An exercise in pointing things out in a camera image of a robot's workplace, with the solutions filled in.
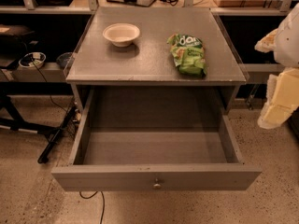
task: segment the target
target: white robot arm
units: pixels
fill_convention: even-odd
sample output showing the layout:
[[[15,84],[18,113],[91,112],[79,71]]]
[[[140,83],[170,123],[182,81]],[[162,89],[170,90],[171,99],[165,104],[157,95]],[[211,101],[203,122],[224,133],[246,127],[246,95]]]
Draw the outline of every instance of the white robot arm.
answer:
[[[273,129],[286,121],[299,106],[299,4],[255,48],[261,52],[273,50],[276,62],[286,66],[278,77],[270,75],[267,102],[258,119],[260,127]]]

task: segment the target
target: concrete floor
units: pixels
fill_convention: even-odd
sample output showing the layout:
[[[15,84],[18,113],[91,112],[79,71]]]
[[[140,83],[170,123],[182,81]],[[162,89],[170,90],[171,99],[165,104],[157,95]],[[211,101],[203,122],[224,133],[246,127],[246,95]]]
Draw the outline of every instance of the concrete floor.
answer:
[[[53,99],[68,104],[65,98]],[[49,97],[14,98],[13,103],[27,121],[55,126],[64,115]],[[298,224],[298,141],[288,125],[260,129],[259,112],[244,108],[229,114],[245,162],[263,169],[246,191],[104,192],[103,223]],[[2,109],[0,116],[5,115]],[[67,163],[70,133],[64,132],[50,161],[42,165],[37,159],[47,144],[44,136],[0,129],[0,143],[0,223],[100,222],[100,193],[82,199],[77,192],[64,192],[50,174],[54,166]]]

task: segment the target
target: bowl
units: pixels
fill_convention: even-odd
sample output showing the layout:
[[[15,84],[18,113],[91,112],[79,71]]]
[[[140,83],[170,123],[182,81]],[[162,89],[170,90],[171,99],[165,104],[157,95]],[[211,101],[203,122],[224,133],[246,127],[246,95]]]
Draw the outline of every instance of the bowl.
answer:
[[[28,69],[39,69],[44,65],[46,55],[41,52],[32,52],[26,54],[19,60],[19,65]]]
[[[69,63],[72,63],[73,61],[74,61],[73,52],[67,52],[61,54],[56,59],[56,63],[62,68],[65,68],[66,66],[68,66]]]
[[[128,47],[140,36],[140,30],[135,25],[129,23],[116,23],[108,26],[103,36],[116,47]]]

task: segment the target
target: snack bag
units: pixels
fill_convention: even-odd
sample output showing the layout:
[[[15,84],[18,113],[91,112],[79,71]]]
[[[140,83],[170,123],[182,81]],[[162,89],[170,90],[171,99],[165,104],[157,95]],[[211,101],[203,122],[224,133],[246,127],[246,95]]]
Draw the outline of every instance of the snack bag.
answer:
[[[200,39],[191,35],[174,34],[168,38],[167,44],[171,45],[170,52],[181,74],[197,77],[206,75],[205,52]]]

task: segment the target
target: open drawer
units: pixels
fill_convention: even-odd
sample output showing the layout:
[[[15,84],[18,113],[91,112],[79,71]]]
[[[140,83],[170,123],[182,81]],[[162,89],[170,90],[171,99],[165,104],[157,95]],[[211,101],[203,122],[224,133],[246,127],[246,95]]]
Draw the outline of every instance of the open drawer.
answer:
[[[98,87],[85,105],[66,191],[241,190],[261,172],[244,164],[214,87]]]

